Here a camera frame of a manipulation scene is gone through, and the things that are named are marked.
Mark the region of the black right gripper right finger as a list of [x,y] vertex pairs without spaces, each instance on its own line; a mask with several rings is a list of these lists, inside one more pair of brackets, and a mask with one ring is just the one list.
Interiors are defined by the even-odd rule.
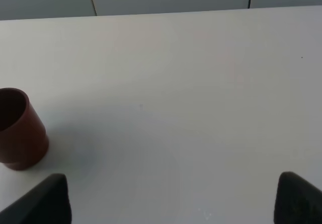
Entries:
[[294,172],[283,172],[277,186],[274,223],[321,224],[321,190]]

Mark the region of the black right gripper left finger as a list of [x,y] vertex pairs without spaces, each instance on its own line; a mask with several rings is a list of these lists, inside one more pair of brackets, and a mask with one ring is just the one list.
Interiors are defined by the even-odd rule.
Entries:
[[66,176],[49,175],[2,210],[1,223],[72,223]]

